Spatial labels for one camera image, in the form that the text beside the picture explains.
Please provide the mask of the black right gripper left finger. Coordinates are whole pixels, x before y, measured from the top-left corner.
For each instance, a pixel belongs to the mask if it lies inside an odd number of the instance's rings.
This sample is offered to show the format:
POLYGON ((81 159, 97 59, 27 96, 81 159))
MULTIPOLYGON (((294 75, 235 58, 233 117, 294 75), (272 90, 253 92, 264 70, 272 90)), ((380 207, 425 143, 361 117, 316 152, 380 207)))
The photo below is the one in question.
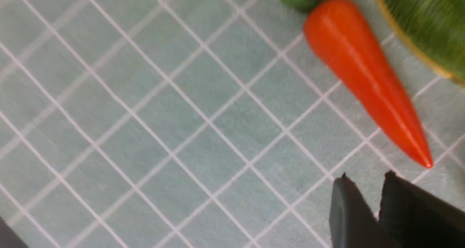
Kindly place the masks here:
POLYGON ((329 215, 334 248, 395 248, 356 184, 344 173, 333 182, 329 215))

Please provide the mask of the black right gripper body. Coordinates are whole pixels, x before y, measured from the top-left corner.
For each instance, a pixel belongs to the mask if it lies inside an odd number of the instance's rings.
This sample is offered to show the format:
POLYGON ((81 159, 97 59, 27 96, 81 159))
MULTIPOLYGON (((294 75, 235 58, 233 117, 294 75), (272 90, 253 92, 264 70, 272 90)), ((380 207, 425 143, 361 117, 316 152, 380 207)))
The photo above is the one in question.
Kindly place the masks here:
POLYGON ((0 218, 0 247, 28 248, 29 246, 0 218))

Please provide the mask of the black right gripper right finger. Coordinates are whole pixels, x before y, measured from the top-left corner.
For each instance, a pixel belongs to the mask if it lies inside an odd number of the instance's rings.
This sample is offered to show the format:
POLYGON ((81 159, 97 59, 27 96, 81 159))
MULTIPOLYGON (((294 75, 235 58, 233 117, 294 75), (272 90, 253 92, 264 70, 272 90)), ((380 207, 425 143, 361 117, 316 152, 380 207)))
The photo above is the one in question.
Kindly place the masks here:
POLYGON ((379 225, 403 248, 463 248, 463 210, 393 171, 385 174, 379 225))

